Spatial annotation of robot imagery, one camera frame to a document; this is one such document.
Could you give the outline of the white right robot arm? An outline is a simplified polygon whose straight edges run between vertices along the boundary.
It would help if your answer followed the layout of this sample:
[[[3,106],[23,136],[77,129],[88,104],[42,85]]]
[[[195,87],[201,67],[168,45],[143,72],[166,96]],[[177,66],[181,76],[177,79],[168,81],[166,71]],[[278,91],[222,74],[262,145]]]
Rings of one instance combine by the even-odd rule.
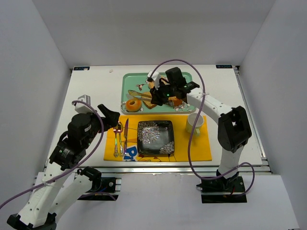
[[[200,85],[193,81],[187,82],[178,67],[167,70],[166,77],[167,80],[163,80],[157,71],[148,73],[147,80],[153,83],[150,89],[151,103],[162,106],[169,98],[176,97],[209,116],[217,124],[217,138],[222,147],[216,179],[235,179],[241,152],[252,136],[245,108],[230,107],[218,101],[205,93]]]

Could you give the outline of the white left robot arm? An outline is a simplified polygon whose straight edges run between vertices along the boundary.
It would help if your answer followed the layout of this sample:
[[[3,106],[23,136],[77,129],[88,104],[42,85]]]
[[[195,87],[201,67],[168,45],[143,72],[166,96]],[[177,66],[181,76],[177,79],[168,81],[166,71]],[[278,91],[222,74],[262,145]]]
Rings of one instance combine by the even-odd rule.
[[[98,106],[103,116],[87,103],[74,101],[73,105],[77,114],[50,155],[41,184],[30,189],[32,196],[26,205],[7,219],[15,230],[54,230],[62,215],[80,198],[108,196],[115,200],[106,192],[101,172],[90,166],[79,170],[74,181],[63,188],[73,171],[89,158],[86,150],[96,135],[114,128],[120,117],[103,104]]]

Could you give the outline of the orange glazed donut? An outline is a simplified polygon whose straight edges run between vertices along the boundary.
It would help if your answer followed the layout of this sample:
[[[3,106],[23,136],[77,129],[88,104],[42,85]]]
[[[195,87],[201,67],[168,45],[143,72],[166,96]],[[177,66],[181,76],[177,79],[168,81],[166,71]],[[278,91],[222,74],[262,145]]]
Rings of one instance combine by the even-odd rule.
[[[138,99],[130,99],[130,100],[127,100],[125,103],[125,108],[126,108],[126,111],[128,112],[137,112],[140,110],[141,106],[142,106],[142,102],[141,100],[138,100]]]

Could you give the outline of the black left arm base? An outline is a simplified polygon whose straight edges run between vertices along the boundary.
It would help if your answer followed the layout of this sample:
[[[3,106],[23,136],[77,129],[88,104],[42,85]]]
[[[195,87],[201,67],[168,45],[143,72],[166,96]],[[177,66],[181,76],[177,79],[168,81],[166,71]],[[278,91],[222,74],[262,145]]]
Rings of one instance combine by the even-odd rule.
[[[82,201],[116,201],[121,190],[121,178],[101,177],[90,180],[86,176],[78,176],[72,182],[73,192],[81,195]]]

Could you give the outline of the metal tongs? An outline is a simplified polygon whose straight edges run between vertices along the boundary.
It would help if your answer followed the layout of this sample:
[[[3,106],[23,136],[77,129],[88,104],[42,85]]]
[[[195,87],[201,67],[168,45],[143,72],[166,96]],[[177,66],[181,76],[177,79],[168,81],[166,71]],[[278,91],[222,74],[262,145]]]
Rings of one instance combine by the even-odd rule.
[[[151,102],[152,96],[145,93],[140,93],[134,90],[128,90],[128,93],[126,94],[127,98],[129,99],[137,99],[141,101],[148,101]]]

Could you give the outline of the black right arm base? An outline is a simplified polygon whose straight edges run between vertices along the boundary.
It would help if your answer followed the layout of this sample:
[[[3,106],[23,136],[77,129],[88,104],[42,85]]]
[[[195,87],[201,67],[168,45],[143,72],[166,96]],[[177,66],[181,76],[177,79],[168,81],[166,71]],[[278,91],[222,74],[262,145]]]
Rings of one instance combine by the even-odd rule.
[[[227,204],[246,203],[245,185],[241,176],[236,177],[228,183],[223,180],[201,180],[196,188],[201,192],[201,202],[203,204]]]

